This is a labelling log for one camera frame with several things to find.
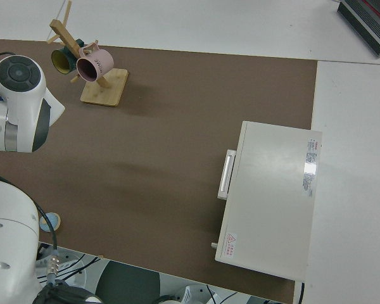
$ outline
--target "white table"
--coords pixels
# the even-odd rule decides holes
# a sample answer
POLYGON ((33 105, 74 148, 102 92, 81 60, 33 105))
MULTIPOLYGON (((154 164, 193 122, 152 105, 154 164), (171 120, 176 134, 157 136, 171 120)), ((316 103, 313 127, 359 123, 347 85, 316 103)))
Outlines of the white table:
MULTIPOLYGON (((0 1, 0 39, 46 40, 63 4, 0 1)), ((337 8, 333 0, 74 0, 68 21, 73 36, 103 45, 320 60, 309 304, 380 302, 380 59, 337 8)))

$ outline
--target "warning label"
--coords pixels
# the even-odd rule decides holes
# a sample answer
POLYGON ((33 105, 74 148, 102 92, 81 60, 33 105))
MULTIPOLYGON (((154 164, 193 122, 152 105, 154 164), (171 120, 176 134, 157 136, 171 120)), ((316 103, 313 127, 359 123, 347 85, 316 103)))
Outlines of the warning label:
POLYGON ((234 257, 237 236, 235 233, 227 233, 225 237, 224 255, 227 258, 234 257))
POLYGON ((319 156, 319 143, 310 139, 307 144, 307 154, 304 164, 303 195, 313 197, 315 193, 315 176, 317 175, 317 159, 319 156))

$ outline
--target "brown table mat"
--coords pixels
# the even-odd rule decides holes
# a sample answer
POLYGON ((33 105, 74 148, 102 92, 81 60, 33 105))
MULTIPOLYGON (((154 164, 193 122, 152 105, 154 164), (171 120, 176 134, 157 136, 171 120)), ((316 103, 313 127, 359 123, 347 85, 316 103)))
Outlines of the brown table mat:
POLYGON ((242 121, 309 129, 317 62, 104 47, 130 72, 110 108, 80 102, 84 82, 52 66, 57 48, 0 40, 0 52, 40 64, 66 107, 41 149, 0 152, 0 174, 61 215, 59 245, 291 303, 293 281, 216 262, 210 243, 224 214, 225 154, 242 121))

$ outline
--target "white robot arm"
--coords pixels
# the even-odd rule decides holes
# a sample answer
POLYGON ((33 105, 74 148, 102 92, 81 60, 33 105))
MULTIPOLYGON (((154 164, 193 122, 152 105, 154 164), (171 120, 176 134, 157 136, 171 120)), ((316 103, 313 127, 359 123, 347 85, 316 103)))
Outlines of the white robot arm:
POLYGON ((58 270, 52 265, 47 280, 53 283, 42 289, 35 276, 38 240, 34 202, 17 187, 0 181, 0 304, 102 303, 83 288, 55 281, 58 270))
POLYGON ((33 152, 65 107, 46 87, 42 68, 25 56, 0 61, 0 151, 33 152))

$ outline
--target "wooden peg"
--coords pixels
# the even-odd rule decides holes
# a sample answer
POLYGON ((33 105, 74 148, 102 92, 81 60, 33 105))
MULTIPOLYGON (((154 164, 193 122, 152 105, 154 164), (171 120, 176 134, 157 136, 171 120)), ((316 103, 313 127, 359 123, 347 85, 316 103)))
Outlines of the wooden peg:
POLYGON ((70 7, 72 6, 72 0, 68 1, 68 5, 66 7, 65 15, 63 16, 63 22, 62 24, 66 27, 66 23, 68 22, 69 18, 69 12, 70 12, 70 7))
POLYGON ((51 44, 51 43, 54 42, 57 38, 59 38, 59 35, 55 35, 55 36, 49 38, 49 39, 46 41, 46 43, 51 44))
POLYGON ((99 86, 101 87, 111 87, 111 84, 107 81, 107 79, 105 79, 104 77, 101 77, 97 80, 97 83, 99 84, 99 86))
POLYGON ((79 49, 80 46, 77 44, 75 39, 70 35, 66 27, 57 19, 52 20, 49 25, 55 33, 57 33, 60 39, 65 43, 66 47, 72 52, 76 58, 80 58, 79 49))
POLYGON ((79 78, 80 78, 80 75, 77 74, 74 78, 70 79, 70 83, 74 84, 76 81, 78 81, 79 78))

